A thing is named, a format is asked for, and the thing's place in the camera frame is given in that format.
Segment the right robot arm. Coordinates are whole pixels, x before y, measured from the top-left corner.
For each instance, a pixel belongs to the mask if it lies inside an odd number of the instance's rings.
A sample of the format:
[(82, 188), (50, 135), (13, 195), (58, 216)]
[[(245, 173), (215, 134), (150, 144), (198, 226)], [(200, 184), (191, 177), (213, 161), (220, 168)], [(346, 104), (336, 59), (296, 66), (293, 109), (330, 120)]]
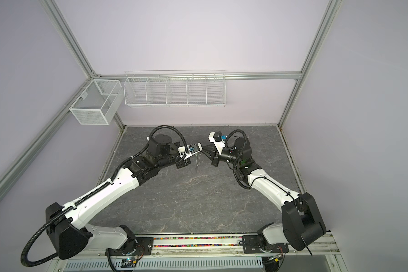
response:
[(282, 214), (282, 222), (269, 223), (257, 231), (257, 246), (270, 252), (278, 244), (288, 243), (295, 250), (304, 250), (327, 232), (314, 197), (298, 193), (273, 179), (256, 163), (252, 148), (243, 130), (225, 136), (219, 131), (209, 134), (209, 145), (203, 153), (214, 166), (224, 161), (231, 165), (236, 182), (244, 189), (254, 189), (274, 204)]

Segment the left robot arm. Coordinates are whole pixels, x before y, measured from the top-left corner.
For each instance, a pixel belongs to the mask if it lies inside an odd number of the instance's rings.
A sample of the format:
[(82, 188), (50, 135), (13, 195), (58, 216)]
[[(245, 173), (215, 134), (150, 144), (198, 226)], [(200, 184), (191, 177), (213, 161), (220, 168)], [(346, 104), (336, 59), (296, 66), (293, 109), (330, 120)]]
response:
[[(185, 167), (190, 163), (190, 157), (200, 151), (200, 145), (189, 145), (175, 127), (156, 127), (144, 147), (124, 159), (110, 178), (73, 201), (64, 205), (55, 202), (46, 208), (46, 222), (24, 246), (21, 264), (34, 267), (56, 257), (66, 260), (84, 250), (104, 249), (107, 256), (114, 251), (122, 255), (134, 254), (139, 243), (129, 227), (99, 227), (90, 224), (90, 221), (115, 200), (155, 177), (161, 169), (172, 165)], [(43, 233), (48, 235), (56, 251), (40, 260), (31, 261), (29, 251)]]

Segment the grey perforated ring disc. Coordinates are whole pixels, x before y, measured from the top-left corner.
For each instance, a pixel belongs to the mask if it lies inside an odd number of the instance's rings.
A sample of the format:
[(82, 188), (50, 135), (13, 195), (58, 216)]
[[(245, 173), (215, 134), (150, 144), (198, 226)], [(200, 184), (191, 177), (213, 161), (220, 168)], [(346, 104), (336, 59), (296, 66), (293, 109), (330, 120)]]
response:
[(196, 166), (195, 166), (195, 173), (198, 173), (198, 168), (199, 168), (199, 158), (200, 158), (201, 152), (196, 154)]

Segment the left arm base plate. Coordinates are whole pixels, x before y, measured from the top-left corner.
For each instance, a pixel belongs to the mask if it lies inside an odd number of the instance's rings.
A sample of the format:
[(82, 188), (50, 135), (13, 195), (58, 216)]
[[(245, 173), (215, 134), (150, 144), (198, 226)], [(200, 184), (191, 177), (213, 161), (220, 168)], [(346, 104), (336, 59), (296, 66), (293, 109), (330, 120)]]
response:
[(128, 239), (119, 249), (110, 249), (110, 256), (147, 256), (153, 249), (153, 237)]

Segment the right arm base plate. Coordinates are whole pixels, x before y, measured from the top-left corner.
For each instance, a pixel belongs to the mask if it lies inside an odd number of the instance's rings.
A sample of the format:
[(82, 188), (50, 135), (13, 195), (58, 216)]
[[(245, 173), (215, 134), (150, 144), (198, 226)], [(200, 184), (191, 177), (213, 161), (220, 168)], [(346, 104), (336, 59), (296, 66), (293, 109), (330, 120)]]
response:
[(288, 253), (289, 247), (285, 243), (269, 244), (264, 237), (260, 235), (243, 235), (239, 241), (246, 254), (259, 253)]

